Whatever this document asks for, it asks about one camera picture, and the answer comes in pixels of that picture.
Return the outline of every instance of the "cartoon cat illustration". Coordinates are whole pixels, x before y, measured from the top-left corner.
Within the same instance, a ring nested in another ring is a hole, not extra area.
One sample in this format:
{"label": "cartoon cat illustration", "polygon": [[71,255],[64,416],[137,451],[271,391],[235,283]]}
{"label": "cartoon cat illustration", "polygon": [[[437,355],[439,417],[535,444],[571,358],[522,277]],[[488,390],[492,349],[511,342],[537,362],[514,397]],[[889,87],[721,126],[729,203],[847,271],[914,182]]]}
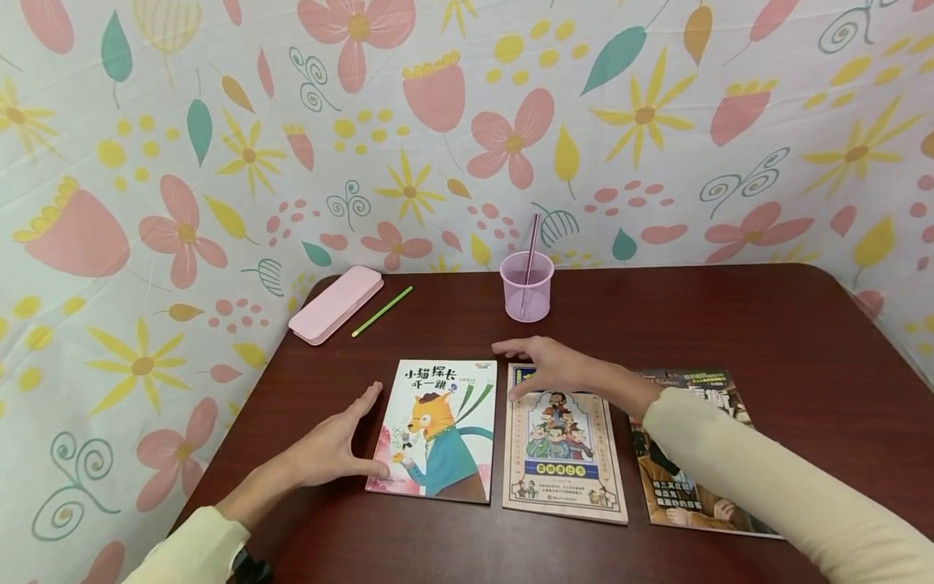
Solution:
{"label": "cartoon cat illustration", "polygon": [[449,397],[450,392],[432,392],[415,398],[408,431],[424,433],[428,450],[424,472],[401,452],[394,454],[392,461],[405,467],[412,480],[425,488],[426,496],[485,503],[483,480],[463,437],[477,435],[492,440],[493,432],[477,427],[458,428]]}

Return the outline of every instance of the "straw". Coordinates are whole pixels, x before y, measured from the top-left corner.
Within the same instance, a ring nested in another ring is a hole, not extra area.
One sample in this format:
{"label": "straw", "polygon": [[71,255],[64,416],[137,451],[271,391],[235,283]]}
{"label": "straw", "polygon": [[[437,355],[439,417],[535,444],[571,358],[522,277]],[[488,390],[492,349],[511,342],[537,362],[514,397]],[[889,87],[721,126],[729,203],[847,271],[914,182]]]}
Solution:
{"label": "straw", "polygon": [[[532,220],[531,224],[531,244],[529,245],[529,263],[526,265],[526,280],[525,285],[529,285],[531,280],[531,263],[535,259],[535,246],[538,245],[538,223],[539,219],[542,218],[540,213],[535,213],[535,219]],[[526,298],[529,295],[529,289],[525,288],[522,290],[522,304],[519,307],[519,317],[521,319],[525,318],[525,303]]]}

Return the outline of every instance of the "wooden table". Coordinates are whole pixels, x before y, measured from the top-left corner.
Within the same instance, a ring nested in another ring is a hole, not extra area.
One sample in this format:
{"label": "wooden table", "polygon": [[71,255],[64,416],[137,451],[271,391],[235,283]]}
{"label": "wooden table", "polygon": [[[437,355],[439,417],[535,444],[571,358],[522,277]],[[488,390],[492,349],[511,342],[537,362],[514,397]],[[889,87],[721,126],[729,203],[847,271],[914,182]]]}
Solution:
{"label": "wooden table", "polygon": [[[332,279],[322,281],[312,295]],[[350,333],[415,290],[359,338]],[[550,335],[630,367],[727,368],[753,423],[934,535],[934,395],[830,276],[805,265],[562,271],[551,313],[503,312],[498,274],[386,277],[335,336],[288,334],[179,522],[348,406],[400,359],[482,359],[495,340]],[[500,366],[489,507],[369,493],[352,478],[294,493],[248,545],[276,582],[821,581],[784,541],[651,526],[626,416],[614,412],[628,527],[504,510]],[[385,396],[357,432],[372,456]]]}

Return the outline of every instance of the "book cover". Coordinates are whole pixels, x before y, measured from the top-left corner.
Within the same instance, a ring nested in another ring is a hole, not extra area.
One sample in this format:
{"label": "book cover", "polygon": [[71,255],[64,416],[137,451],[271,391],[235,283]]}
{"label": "book cover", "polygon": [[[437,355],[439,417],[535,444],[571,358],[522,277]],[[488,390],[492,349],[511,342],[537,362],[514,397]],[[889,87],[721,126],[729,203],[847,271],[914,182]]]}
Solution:
{"label": "book cover", "polygon": [[495,361],[399,361],[366,490],[489,503]]}
{"label": "book cover", "polygon": [[[511,389],[535,373],[510,364]],[[502,506],[627,523],[609,405],[596,395],[534,392],[509,402]]]}
{"label": "book cover", "polygon": [[[750,428],[753,427],[728,371],[636,371],[662,387],[693,392]],[[772,528],[688,477],[661,451],[643,425],[630,418],[649,520],[654,525],[781,538]]]}

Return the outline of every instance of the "pink pencil case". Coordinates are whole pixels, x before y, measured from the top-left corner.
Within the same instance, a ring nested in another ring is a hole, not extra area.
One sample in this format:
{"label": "pink pencil case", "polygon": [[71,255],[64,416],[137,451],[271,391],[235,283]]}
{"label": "pink pencil case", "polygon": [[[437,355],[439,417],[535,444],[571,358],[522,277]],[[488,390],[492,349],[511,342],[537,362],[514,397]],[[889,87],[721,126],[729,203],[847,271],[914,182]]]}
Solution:
{"label": "pink pencil case", "polygon": [[309,345],[320,345],[383,287],[383,275],[355,265],[289,320]]}

